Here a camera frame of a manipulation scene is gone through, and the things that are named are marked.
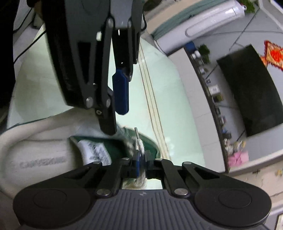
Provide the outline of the white TV cabinet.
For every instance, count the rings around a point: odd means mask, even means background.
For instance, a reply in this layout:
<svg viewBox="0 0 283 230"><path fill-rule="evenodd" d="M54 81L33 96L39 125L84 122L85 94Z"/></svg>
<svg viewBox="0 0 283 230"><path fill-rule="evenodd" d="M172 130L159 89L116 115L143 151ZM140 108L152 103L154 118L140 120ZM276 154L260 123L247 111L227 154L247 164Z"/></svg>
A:
<svg viewBox="0 0 283 230"><path fill-rule="evenodd" d="M186 49L181 48L169 56L177 67L184 85L193 120L203 152L205 167L219 173L228 172L212 109L202 88L199 76Z"/></svg>

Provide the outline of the red Chinese knot decoration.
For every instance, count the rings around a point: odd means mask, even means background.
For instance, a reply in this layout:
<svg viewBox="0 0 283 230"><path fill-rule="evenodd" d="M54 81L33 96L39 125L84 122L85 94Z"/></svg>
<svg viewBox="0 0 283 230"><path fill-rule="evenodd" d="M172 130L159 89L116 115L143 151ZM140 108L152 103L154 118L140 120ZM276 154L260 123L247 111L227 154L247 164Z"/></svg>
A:
<svg viewBox="0 0 283 230"><path fill-rule="evenodd" d="M268 40L264 41L264 55L260 56L264 66L267 67L269 64L274 67L283 70L283 53L282 47L272 43Z"/></svg>

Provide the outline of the potted plant in white pot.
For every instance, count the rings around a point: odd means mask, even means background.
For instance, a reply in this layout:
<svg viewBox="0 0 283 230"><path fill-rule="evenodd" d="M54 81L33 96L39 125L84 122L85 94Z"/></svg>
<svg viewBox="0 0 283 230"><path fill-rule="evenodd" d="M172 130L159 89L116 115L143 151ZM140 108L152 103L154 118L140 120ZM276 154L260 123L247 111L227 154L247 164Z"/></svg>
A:
<svg viewBox="0 0 283 230"><path fill-rule="evenodd" d="M198 61L201 61L204 64L210 63L210 50L205 44L201 44L199 47L197 47L197 50L194 51L192 54L193 59L196 59Z"/></svg>

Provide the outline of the black wall television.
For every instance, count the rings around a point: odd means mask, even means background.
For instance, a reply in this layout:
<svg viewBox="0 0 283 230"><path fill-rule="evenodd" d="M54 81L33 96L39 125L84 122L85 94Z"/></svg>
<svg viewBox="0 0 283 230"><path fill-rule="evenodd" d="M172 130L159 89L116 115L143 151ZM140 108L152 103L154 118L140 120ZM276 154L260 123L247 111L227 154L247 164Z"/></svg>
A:
<svg viewBox="0 0 283 230"><path fill-rule="evenodd" d="M282 124L282 101L252 45L217 60L234 95L248 137Z"/></svg>

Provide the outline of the white shoelace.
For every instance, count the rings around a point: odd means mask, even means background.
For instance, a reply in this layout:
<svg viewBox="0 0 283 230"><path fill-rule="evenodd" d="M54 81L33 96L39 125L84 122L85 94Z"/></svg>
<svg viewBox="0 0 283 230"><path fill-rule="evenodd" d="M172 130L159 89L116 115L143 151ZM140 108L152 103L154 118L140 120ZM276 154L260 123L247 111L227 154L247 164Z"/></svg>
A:
<svg viewBox="0 0 283 230"><path fill-rule="evenodd" d="M144 150L144 144L139 136L138 129L135 127L136 150L131 160L131 168L134 171L134 179L130 179L127 184L129 189L142 189L146 185L146 155Z"/></svg>

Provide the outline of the white standing air conditioner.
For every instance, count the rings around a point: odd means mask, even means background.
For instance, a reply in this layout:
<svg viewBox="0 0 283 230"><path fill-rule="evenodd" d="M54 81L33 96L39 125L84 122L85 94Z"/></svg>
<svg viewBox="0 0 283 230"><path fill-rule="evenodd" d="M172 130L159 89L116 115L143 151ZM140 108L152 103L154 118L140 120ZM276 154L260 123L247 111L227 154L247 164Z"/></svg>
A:
<svg viewBox="0 0 283 230"><path fill-rule="evenodd" d="M225 1L191 16L160 38L154 38L155 46L164 54L171 55L188 42L220 26L242 18L247 10L238 1Z"/></svg>

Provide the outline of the green canvas sneaker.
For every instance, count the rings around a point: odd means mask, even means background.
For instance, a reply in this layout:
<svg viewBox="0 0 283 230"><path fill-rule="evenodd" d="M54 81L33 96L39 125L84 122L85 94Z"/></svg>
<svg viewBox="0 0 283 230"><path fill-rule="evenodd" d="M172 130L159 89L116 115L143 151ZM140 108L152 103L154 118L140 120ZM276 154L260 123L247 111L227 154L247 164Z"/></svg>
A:
<svg viewBox="0 0 283 230"><path fill-rule="evenodd" d="M89 110L70 109L16 124L1 134L1 191L12 198L27 186L92 162L106 166L131 158L137 138L150 157L160 156L152 139L131 128L117 126L112 136L103 133Z"/></svg>

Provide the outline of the small green plant black pot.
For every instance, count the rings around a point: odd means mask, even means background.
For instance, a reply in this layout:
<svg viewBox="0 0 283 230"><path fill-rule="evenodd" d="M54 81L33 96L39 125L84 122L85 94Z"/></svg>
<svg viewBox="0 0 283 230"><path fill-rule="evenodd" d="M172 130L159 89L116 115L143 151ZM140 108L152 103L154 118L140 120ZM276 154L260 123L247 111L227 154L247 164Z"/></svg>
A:
<svg viewBox="0 0 283 230"><path fill-rule="evenodd" d="M220 103L224 100L224 97L221 93L214 95L212 98L215 103Z"/></svg>

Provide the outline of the white framed photo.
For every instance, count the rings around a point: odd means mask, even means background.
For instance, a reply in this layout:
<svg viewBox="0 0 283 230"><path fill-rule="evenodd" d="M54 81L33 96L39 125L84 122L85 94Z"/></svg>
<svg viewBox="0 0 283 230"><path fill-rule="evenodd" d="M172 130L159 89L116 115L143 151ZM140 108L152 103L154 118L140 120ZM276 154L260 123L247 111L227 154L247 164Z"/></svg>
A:
<svg viewBox="0 0 283 230"><path fill-rule="evenodd" d="M209 86L208 89L209 89L209 92L210 92L211 96L217 95L217 94L220 93L220 89L219 89L218 85Z"/></svg>

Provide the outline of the teal curtain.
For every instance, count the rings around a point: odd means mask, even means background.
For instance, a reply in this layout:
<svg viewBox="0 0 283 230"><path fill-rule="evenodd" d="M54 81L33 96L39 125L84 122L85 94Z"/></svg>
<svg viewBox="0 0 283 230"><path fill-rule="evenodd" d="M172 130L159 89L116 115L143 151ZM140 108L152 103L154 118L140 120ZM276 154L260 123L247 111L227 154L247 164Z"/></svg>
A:
<svg viewBox="0 0 283 230"><path fill-rule="evenodd" d="M178 25L224 1L178 1L147 21L147 31L158 40Z"/></svg>

